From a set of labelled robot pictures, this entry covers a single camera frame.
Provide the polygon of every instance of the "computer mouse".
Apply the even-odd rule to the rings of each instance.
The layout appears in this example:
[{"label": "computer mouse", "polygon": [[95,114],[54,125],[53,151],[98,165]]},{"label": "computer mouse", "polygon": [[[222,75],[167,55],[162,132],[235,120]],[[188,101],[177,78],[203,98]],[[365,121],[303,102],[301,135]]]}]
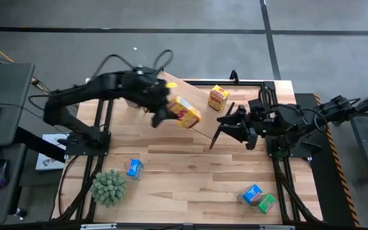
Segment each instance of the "computer mouse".
[{"label": "computer mouse", "polygon": [[10,183],[10,164],[5,159],[0,159],[0,188],[5,188]]}]

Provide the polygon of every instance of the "floor tile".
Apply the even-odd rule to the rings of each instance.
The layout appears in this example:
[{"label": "floor tile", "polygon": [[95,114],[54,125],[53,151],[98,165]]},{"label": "floor tile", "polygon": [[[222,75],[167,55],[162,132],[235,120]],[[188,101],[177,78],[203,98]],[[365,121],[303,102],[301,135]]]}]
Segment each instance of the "floor tile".
[{"label": "floor tile", "polygon": [[282,80],[298,93],[368,96],[368,37],[274,36]]},{"label": "floor tile", "polygon": [[262,29],[259,0],[0,0],[0,26]]},{"label": "floor tile", "polygon": [[[33,62],[35,77],[51,90],[83,84],[109,54],[153,66],[164,49],[174,51],[165,70],[179,78],[227,79],[236,70],[242,79],[273,79],[266,38],[258,34],[0,33],[0,49],[16,62]],[[126,69],[111,59],[103,72]]]},{"label": "floor tile", "polygon": [[368,30],[368,0],[266,0],[272,29]]}]

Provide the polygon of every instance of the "orange cable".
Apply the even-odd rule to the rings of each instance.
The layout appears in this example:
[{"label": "orange cable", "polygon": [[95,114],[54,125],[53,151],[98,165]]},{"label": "orange cable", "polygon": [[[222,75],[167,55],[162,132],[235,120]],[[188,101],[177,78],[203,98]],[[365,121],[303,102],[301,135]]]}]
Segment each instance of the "orange cable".
[{"label": "orange cable", "polygon": [[[15,63],[12,59],[10,59],[10,57],[8,57],[7,55],[5,55],[2,51],[0,51],[0,55],[4,56],[6,59],[8,59],[9,61],[11,61],[12,63]],[[34,81],[37,81],[37,80],[34,77],[32,77],[31,83],[34,82]],[[46,90],[44,90],[39,84],[37,84],[36,87],[38,87],[45,94],[47,94]]]}]

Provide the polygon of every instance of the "green carton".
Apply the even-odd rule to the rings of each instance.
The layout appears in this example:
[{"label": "green carton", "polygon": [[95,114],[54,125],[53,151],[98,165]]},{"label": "green carton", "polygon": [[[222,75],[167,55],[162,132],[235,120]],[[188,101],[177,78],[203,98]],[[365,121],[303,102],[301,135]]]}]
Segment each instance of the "green carton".
[{"label": "green carton", "polygon": [[271,194],[261,194],[259,199],[252,202],[250,206],[256,213],[267,214],[275,202],[276,199]]}]

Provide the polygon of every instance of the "sticker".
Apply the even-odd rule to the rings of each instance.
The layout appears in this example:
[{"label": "sticker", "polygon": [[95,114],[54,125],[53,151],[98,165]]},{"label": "sticker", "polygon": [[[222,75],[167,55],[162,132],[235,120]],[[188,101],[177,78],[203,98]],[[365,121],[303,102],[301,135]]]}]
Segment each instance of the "sticker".
[{"label": "sticker", "polygon": [[175,87],[177,87],[177,83],[175,83],[175,82],[168,82],[165,86],[167,88],[175,88]]}]

